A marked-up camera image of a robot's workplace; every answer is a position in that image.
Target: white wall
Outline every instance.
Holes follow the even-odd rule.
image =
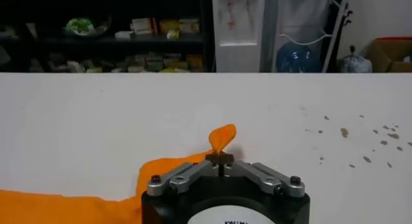
[[[343,30],[339,57],[349,46],[364,51],[378,37],[412,36],[412,0],[350,0],[352,23]]]

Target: white tabletop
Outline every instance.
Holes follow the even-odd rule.
[[[144,162],[234,123],[227,151],[299,175],[311,223],[409,224],[411,90],[412,75],[1,74],[0,189],[121,200]]]

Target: white label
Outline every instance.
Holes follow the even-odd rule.
[[[187,224],[275,224],[252,209],[234,205],[216,206],[194,215]]]

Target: cardboard box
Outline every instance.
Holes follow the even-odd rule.
[[[372,62],[374,73],[412,73],[412,63],[404,59],[412,54],[412,39],[376,39],[366,58]]]

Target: orange fabric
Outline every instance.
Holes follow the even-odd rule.
[[[220,153],[236,136],[236,126],[228,124],[213,130],[209,135],[209,142],[215,152]]]
[[[234,125],[221,129],[223,131],[217,129],[209,136],[213,148],[223,149],[236,134]],[[165,174],[184,162],[201,162],[206,154],[212,152],[213,150],[210,150],[186,158],[162,158],[147,162],[140,168],[136,196],[123,201],[0,191],[0,223],[140,224],[142,222],[140,197],[151,176]]]

